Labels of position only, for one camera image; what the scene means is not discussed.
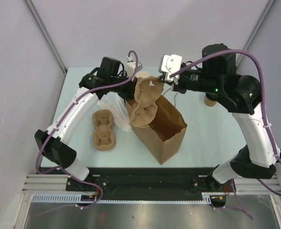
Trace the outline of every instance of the white table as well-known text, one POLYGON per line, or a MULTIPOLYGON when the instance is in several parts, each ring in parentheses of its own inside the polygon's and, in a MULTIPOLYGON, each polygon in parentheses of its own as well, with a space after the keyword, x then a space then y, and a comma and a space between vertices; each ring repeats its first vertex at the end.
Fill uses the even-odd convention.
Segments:
MULTIPOLYGON (((93 68, 69 68, 61 97, 55 112, 55 119, 61 115, 72 100, 81 78, 93 68)), ((154 76, 159 76, 157 67, 143 68, 154 76)), ((175 92, 168 92, 166 98, 173 103, 175 92)), ((114 101, 114 93, 102 98, 114 101)), ((232 158, 242 147, 245 140, 238 123, 231 113, 216 104, 207 107, 204 93, 187 92, 177 95, 177 109, 188 124, 179 152, 163 165, 160 165, 134 132, 124 132, 114 126, 116 146, 111 151, 101 152, 93 145, 94 127, 92 115, 100 110, 98 105, 89 112, 76 129, 69 146, 76 150, 77 157, 87 167, 214 167, 232 158)), ((44 158, 42 167, 55 166, 44 158)))

